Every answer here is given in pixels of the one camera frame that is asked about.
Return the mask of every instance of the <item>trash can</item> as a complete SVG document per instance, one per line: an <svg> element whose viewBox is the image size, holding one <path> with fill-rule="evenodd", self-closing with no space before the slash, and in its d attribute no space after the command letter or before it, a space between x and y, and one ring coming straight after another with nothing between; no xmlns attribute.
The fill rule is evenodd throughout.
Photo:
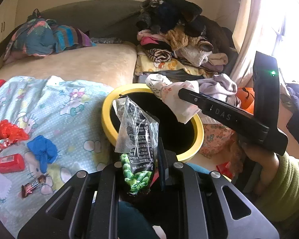
<svg viewBox="0 0 299 239"><path fill-rule="evenodd" d="M120 121L112 102L120 95L128 95L141 109L159 119L158 134L162 138L164 148L175 152L179 161L187 162L198 152L204 140L204 129L198 115L186 124L178 122L170 108L142 83L127 84L115 89L103 103L102 127L113 146L116 144Z"/></svg>

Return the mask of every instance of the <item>pink clothing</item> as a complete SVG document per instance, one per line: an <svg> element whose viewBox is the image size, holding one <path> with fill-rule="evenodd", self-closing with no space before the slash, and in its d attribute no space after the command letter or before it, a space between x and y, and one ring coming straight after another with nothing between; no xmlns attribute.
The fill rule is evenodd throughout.
<svg viewBox="0 0 299 239"><path fill-rule="evenodd" d="M141 44L141 46L144 46L146 44L158 44L156 42L156 40L158 40L158 39L153 38L153 37L142 37L140 44Z"/></svg>
<svg viewBox="0 0 299 239"><path fill-rule="evenodd" d="M167 41L167 39L163 35L152 34L149 29L145 29L145 30L139 31L137 33L137 40L138 41L141 41L142 37L152 37L152 38L155 38L156 40L164 41L167 44L169 44L169 42Z"/></svg>

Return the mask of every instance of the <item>curtain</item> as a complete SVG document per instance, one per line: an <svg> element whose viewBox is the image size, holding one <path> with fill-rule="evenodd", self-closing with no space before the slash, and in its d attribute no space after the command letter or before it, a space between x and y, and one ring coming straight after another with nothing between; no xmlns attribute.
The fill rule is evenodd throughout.
<svg viewBox="0 0 299 239"><path fill-rule="evenodd" d="M253 75L254 57L262 29L262 0L241 0L232 35L238 58L230 78L244 87Z"/></svg>

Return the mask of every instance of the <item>gray headboard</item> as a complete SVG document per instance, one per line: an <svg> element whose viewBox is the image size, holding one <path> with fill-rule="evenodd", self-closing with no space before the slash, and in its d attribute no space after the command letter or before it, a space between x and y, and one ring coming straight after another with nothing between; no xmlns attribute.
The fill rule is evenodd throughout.
<svg viewBox="0 0 299 239"><path fill-rule="evenodd" d="M123 41L138 44L137 17L140 1L89 0L60 5L41 12L45 19L58 24L90 31L90 37L119 37Z"/></svg>

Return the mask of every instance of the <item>hello kitty bed sheet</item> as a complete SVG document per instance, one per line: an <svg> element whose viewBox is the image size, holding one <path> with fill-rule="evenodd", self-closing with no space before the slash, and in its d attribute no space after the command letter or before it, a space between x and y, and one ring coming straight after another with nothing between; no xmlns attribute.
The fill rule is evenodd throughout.
<svg viewBox="0 0 299 239"><path fill-rule="evenodd" d="M63 81L52 76L47 80L18 76L0 88L0 120L23 128L30 140L38 135L50 139L58 155L48 164L45 184L25 199L21 185L42 175L39 162L27 142L12 145L0 157L19 153L26 168L4 174L11 181L6 198L0 199L0 220L16 238L19 230L36 211L77 171L102 170L110 160L110 144L101 127L101 108L113 89L101 83Z"/></svg>

